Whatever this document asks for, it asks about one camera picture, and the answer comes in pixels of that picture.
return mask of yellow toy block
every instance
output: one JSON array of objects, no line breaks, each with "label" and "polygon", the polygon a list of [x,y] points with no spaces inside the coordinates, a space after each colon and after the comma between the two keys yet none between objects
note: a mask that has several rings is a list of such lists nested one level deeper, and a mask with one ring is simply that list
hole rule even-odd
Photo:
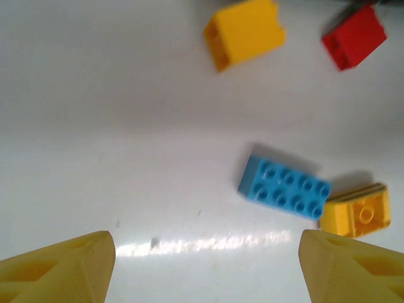
[{"label": "yellow toy block", "polygon": [[217,11],[204,36],[218,71],[281,46],[286,31],[277,15],[278,5],[271,0],[248,0]]},{"label": "yellow toy block", "polygon": [[391,223],[387,186],[375,183],[331,196],[320,218],[320,229],[356,238],[385,229]]}]

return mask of plastic block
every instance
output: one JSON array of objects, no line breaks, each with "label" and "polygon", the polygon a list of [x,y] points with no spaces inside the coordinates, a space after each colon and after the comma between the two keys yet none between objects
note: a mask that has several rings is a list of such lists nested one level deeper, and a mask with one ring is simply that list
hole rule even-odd
[{"label": "plastic block", "polygon": [[218,71],[281,46],[286,31],[277,15],[278,5],[271,0],[248,0],[217,11],[204,36]]},{"label": "plastic block", "polygon": [[325,35],[323,44],[342,71],[356,67],[386,39],[384,28],[367,4]]},{"label": "plastic block", "polygon": [[318,220],[331,183],[251,155],[239,186],[247,199]]},{"label": "plastic block", "polygon": [[320,228],[356,238],[385,229],[390,223],[387,186],[375,183],[332,195],[324,206]]}]

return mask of lego brick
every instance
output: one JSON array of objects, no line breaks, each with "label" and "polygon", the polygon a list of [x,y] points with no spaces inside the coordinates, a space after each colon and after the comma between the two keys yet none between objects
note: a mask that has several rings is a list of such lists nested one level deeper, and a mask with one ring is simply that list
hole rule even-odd
[{"label": "lego brick", "polygon": [[239,192],[251,201],[318,220],[330,195],[331,183],[251,155]]},{"label": "lego brick", "polygon": [[370,4],[323,37],[339,70],[354,68],[379,47],[387,36]]},{"label": "lego brick", "polygon": [[218,71],[281,46],[286,31],[277,15],[278,5],[270,0],[248,0],[217,11],[204,36]]},{"label": "lego brick", "polygon": [[330,196],[320,229],[356,238],[385,229],[390,223],[388,188],[375,183]]}]

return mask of small speck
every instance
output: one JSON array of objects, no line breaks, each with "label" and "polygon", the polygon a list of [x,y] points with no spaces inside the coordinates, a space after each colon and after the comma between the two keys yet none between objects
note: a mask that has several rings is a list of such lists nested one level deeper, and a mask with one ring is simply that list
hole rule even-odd
[{"label": "small speck", "polygon": [[212,269],[217,270],[219,264],[217,263],[217,261],[213,261],[212,262]]},{"label": "small speck", "polygon": [[154,247],[158,246],[160,244],[160,239],[153,237],[150,240],[150,249],[153,249]]}]

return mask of red toy block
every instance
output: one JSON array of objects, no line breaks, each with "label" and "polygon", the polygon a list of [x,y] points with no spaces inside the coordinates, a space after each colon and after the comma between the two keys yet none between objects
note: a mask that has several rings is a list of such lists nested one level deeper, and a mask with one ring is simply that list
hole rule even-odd
[{"label": "red toy block", "polygon": [[343,71],[356,67],[386,39],[373,7],[367,4],[322,40],[338,69]]}]

